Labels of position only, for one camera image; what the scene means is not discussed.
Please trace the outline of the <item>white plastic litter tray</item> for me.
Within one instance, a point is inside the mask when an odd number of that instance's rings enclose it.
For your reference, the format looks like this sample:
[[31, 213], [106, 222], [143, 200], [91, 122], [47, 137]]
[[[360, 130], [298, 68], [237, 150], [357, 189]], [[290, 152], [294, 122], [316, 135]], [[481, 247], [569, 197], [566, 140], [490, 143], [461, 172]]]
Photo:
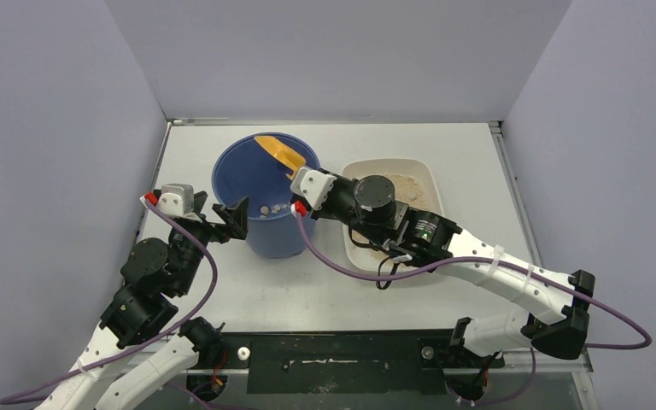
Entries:
[[[369, 175], [383, 173], [397, 173], [397, 174], [406, 174], [406, 175], [415, 175], [419, 179], [423, 179], [426, 183], [433, 183], [436, 187], [436, 195], [438, 196], [438, 201], [442, 204], [442, 198], [438, 192], [436, 182], [433, 178], [433, 175], [430, 169], [421, 161], [414, 159], [372, 159], [364, 161], [356, 161], [348, 164], [344, 167], [341, 175], [347, 179], [362, 179]], [[378, 267], [375, 270], [363, 271], [355, 266], [355, 263], [352, 262], [352, 256], [350, 254], [350, 244], [352, 243], [351, 239], [354, 239], [359, 243], [366, 243], [366, 239], [359, 235], [357, 232], [354, 232], [353, 236], [349, 235], [347, 227], [343, 228], [343, 241], [346, 249], [346, 255], [350, 263], [354, 268], [363, 273], [375, 273]]]

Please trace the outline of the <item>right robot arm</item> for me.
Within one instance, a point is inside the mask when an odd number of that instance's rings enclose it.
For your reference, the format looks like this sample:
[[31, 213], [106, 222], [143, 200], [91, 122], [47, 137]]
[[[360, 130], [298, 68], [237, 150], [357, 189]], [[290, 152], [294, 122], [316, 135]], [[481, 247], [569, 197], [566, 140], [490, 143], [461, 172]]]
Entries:
[[582, 353], [594, 275], [552, 272], [522, 261], [440, 214], [398, 201], [383, 176], [347, 179], [311, 170], [294, 192], [307, 202], [312, 218], [338, 221], [348, 234], [360, 235], [357, 248], [407, 266], [403, 277], [438, 272], [513, 303], [506, 313], [459, 319], [452, 345], [480, 357], [521, 348], [562, 360]]

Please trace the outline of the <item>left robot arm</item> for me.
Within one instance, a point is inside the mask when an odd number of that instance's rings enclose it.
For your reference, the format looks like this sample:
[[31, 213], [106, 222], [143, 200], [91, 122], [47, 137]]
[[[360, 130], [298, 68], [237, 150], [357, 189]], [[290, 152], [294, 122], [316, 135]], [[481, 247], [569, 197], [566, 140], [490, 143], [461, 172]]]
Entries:
[[142, 197], [143, 205], [172, 227], [168, 239], [148, 237], [132, 246], [120, 269], [123, 285], [67, 378], [38, 408], [133, 409], [183, 370], [225, 363], [222, 329], [197, 316], [217, 279], [180, 320], [172, 302], [189, 292], [202, 261], [217, 269], [209, 243], [247, 237], [248, 198], [231, 206], [215, 203], [219, 223], [202, 214], [206, 200], [206, 192], [186, 184], [167, 184]]

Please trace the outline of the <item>yellow slotted litter scoop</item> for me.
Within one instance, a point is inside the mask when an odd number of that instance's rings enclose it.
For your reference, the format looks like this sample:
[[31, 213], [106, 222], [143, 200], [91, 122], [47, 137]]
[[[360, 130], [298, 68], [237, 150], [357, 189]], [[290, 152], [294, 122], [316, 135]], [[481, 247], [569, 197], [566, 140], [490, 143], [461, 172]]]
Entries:
[[306, 164], [302, 155], [272, 135], [258, 135], [253, 139], [273, 159], [289, 170], [286, 174], [289, 179], [293, 179], [297, 171]]

